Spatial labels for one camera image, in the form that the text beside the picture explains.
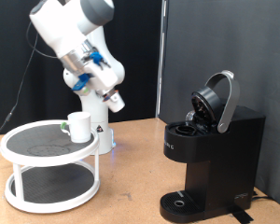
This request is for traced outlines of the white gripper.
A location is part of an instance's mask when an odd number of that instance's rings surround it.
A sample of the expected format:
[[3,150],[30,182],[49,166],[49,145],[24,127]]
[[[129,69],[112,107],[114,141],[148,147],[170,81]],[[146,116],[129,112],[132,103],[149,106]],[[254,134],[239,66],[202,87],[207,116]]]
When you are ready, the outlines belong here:
[[[118,82],[118,77],[114,71],[105,64],[97,65],[93,61],[88,61],[83,67],[83,72],[88,75],[88,82],[84,87],[89,90],[96,90],[96,94],[105,98],[106,91],[112,89]],[[118,93],[116,89],[110,91],[111,95]]]

